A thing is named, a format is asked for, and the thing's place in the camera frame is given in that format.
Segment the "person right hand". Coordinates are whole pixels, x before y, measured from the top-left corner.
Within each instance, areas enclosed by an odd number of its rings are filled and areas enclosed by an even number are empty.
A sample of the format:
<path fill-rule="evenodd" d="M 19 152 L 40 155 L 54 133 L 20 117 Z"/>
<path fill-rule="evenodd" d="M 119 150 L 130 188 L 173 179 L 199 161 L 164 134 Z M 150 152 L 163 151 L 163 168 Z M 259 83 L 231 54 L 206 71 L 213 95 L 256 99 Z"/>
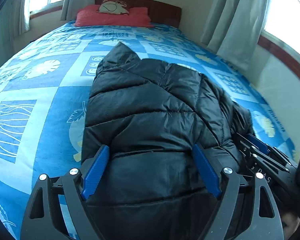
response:
<path fill-rule="evenodd" d="M 281 215 L 281 221 L 283 223 L 284 239 L 288 240 L 299 227 L 300 218 L 292 212 L 286 212 Z"/>

